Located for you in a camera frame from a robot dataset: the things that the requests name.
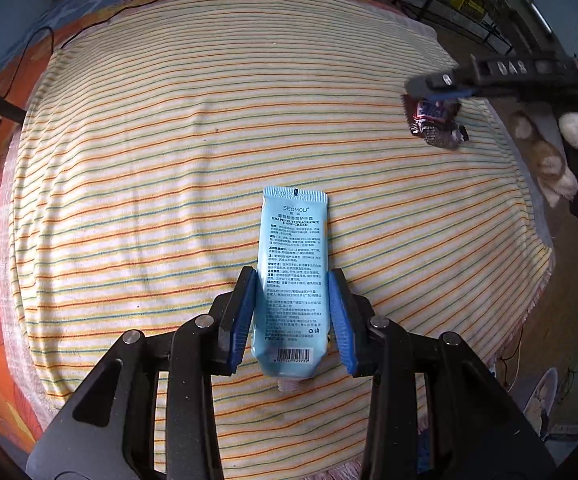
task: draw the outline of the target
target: blue gripper pad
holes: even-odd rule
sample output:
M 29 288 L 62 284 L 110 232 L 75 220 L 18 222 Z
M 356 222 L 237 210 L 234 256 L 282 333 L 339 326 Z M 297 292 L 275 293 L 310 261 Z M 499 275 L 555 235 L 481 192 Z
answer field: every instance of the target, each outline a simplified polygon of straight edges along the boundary
M 354 375 L 358 368 L 358 359 L 355 357 L 354 333 L 351 330 L 338 283 L 331 271 L 327 273 L 327 284 L 329 285 L 329 315 L 333 330 L 336 333 L 340 360 L 347 368 L 349 375 Z
M 235 373 L 236 368 L 242 363 L 251 326 L 253 310 L 256 306 L 256 285 L 258 283 L 258 273 L 251 269 L 251 273 L 245 286 L 245 294 L 242 298 L 242 305 L 236 317 L 236 321 L 231 330 L 231 346 L 229 348 L 229 359 L 227 365 L 231 373 Z

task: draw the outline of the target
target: barcode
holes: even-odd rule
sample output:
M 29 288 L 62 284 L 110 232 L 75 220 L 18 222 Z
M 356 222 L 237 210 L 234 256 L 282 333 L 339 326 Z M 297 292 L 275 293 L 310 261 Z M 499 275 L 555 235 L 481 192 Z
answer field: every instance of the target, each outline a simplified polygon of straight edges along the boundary
M 310 363 L 311 348 L 279 348 L 276 363 Z

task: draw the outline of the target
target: candy wrapper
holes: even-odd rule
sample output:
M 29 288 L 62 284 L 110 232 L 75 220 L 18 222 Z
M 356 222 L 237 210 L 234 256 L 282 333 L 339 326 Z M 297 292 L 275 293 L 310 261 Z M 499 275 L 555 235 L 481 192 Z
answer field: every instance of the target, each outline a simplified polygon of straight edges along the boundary
M 469 140 L 467 130 L 456 123 L 460 102 L 455 99 L 432 103 L 426 99 L 402 96 L 409 130 L 422 137 L 431 146 L 456 150 L 461 142 Z

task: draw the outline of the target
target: light blue tube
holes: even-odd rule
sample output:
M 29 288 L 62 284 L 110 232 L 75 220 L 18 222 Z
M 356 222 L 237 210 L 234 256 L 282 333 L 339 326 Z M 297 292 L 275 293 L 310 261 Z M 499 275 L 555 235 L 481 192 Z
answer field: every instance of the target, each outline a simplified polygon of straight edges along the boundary
M 327 352 L 327 195 L 263 191 L 251 353 L 281 391 L 312 377 Z

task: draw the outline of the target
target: bed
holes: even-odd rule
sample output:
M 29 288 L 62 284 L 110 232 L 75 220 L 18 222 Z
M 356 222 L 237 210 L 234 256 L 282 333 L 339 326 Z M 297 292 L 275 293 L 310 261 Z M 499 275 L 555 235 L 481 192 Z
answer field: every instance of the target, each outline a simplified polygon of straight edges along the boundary
M 493 109 L 463 103 L 456 152 L 407 129 L 404 81 L 453 63 L 431 28 L 365 0 L 66 0 L 43 25 L 68 43 L 29 49 L 24 126 L 0 126 L 0 434 L 21 449 L 124 330 L 174 330 L 255 265 L 267 184 L 329 195 L 330 267 L 407 330 L 492 364 L 538 300 L 541 197 Z M 213 386 L 226 478 L 356 470 L 370 385 L 335 342 L 291 396 L 248 347 Z

